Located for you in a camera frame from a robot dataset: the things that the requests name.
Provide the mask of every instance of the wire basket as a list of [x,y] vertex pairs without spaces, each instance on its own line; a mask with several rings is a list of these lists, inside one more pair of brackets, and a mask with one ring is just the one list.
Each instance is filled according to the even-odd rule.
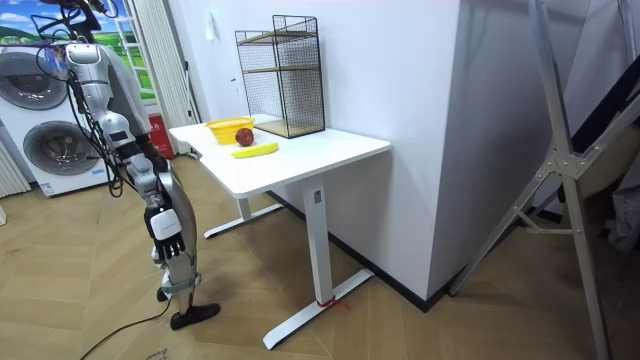
[[273,31],[236,31],[255,127],[285,138],[325,129],[317,19],[274,15]]

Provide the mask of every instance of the washing machine door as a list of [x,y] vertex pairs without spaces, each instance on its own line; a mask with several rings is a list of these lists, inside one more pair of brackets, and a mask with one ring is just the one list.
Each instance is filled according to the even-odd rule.
[[[43,73],[36,59],[34,54],[23,52],[0,54],[0,96],[21,108],[51,109],[66,98],[66,84]],[[42,58],[39,65],[51,72]]]
[[23,149],[33,165],[55,175],[82,174],[98,161],[97,151],[80,128],[67,121],[48,121],[34,127],[25,136]]

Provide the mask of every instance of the parquet floor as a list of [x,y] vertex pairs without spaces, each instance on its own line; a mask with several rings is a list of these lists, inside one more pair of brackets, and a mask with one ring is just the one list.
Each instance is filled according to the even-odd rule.
[[[198,162],[179,158],[174,166],[200,234],[237,217],[235,202]],[[271,203],[251,199],[254,209]],[[0,204],[9,220],[0,227],[1,359],[77,359],[114,328],[165,306],[155,301],[162,274],[149,259],[142,203],[131,190],[120,199],[104,187],[53,199],[32,191]],[[516,230],[456,298],[427,314],[374,278],[347,296],[348,309],[329,309],[274,351],[264,349],[263,335],[314,298],[305,224],[283,210],[201,237],[198,248],[203,283],[195,301],[219,302],[222,312],[173,332],[172,304],[89,359],[144,360],[163,349],[167,360],[593,359],[569,237]],[[598,251],[608,264],[599,273],[612,340],[616,359],[638,359],[640,266],[637,257],[617,256],[607,246]],[[334,246],[331,261],[335,284],[359,270]]]

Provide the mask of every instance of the red apple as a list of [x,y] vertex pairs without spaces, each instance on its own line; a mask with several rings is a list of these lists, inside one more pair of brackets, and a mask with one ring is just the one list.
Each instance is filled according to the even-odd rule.
[[253,131],[247,128],[242,128],[236,133],[236,141],[242,146],[249,146],[253,144]]

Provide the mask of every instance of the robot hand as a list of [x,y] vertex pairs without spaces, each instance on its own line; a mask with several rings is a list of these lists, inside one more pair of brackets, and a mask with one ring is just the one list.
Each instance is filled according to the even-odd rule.
[[147,209],[144,218],[160,260],[171,259],[185,251],[182,224],[175,210]]
[[166,240],[153,240],[156,246],[156,252],[160,260],[171,259],[173,256],[180,255],[180,251],[184,251],[184,241],[180,234],[166,239]]

